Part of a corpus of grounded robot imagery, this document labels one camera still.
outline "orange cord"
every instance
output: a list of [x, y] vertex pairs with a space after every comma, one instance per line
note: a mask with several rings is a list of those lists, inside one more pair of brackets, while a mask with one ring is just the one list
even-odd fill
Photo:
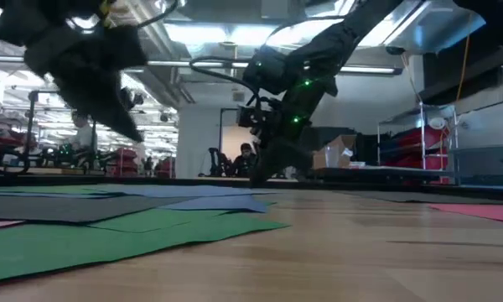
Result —
[[[471, 20], [473, 18], [473, 12], [469, 13], [469, 19], [468, 19], [468, 36], [466, 37], [466, 46], [464, 47], [464, 60], [462, 62], [462, 72], [460, 73], [460, 83], [459, 83], [459, 89], [456, 93], [456, 100], [454, 101], [453, 104], [456, 102], [460, 101], [460, 97], [462, 96], [462, 86], [464, 85], [464, 78], [466, 77], [466, 66], [468, 64], [468, 54], [469, 54], [469, 42], [471, 41]], [[440, 134], [440, 146], [439, 146], [439, 152], [440, 152], [440, 159], [441, 159], [441, 164], [440, 168], [443, 170], [443, 134], [445, 133], [445, 130], [442, 130], [442, 133]]]

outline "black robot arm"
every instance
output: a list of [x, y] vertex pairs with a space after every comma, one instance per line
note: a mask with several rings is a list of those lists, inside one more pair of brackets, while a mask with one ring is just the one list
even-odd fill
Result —
[[[269, 179], [288, 166], [309, 169], [312, 155], [298, 147], [304, 127], [324, 94], [338, 93], [335, 76], [361, 40], [402, 0], [368, 0], [342, 22], [329, 26], [289, 55], [263, 45], [244, 71], [243, 80], [257, 90], [285, 92], [281, 101], [260, 98], [255, 107], [242, 108], [239, 125], [251, 127], [258, 138], [258, 162], [253, 184]], [[261, 102], [271, 108], [263, 111]]]

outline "table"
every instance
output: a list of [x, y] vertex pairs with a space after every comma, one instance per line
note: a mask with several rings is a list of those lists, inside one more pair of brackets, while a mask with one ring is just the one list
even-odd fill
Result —
[[284, 191], [293, 226], [0, 285], [0, 302], [503, 301], [503, 223]]

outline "man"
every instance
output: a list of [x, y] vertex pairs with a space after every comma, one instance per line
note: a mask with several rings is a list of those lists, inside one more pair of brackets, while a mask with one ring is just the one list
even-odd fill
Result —
[[257, 156], [253, 153], [252, 146], [249, 143], [241, 145], [241, 155], [239, 155], [233, 165], [231, 172], [236, 177], [250, 177], [250, 170], [255, 166]]
[[[88, 123], [87, 114], [73, 112], [73, 123], [78, 128], [74, 137], [69, 139], [69, 143], [74, 151], [91, 149], [91, 138], [93, 136], [93, 129]], [[97, 136], [95, 134], [94, 150], [97, 150]]]
[[[24, 146], [26, 145], [26, 141], [28, 140], [28, 134], [25, 133], [23, 135], [23, 147], [18, 147], [15, 148], [16, 152], [19, 152], [20, 154], [24, 154]], [[32, 133], [30, 137], [30, 146], [29, 146], [29, 160], [30, 160], [30, 166], [31, 167], [36, 167], [38, 165], [41, 165], [43, 163], [43, 159], [41, 158], [41, 152], [42, 150], [38, 148], [37, 141], [35, 139], [35, 135]], [[24, 162], [20, 160], [17, 156], [12, 155], [12, 154], [6, 154], [3, 156], [3, 164], [7, 166], [24, 166]]]

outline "white wall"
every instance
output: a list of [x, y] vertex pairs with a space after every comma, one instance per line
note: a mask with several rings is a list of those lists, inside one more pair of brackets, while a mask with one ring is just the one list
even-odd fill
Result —
[[228, 159], [235, 161], [236, 157], [241, 155], [241, 145], [249, 143], [251, 146], [253, 136], [250, 129], [238, 126], [225, 126], [222, 128], [221, 152]]
[[220, 108], [191, 106], [179, 111], [179, 142], [175, 174], [178, 179], [193, 179], [208, 174], [208, 148], [218, 148]]
[[503, 79], [499, 85], [479, 91], [455, 104], [459, 114], [460, 148], [503, 145], [503, 103], [475, 110], [498, 102], [503, 102]]
[[312, 117], [317, 127], [354, 128], [376, 134], [379, 121], [416, 106], [407, 72], [395, 76], [340, 75], [337, 97], [325, 96]]

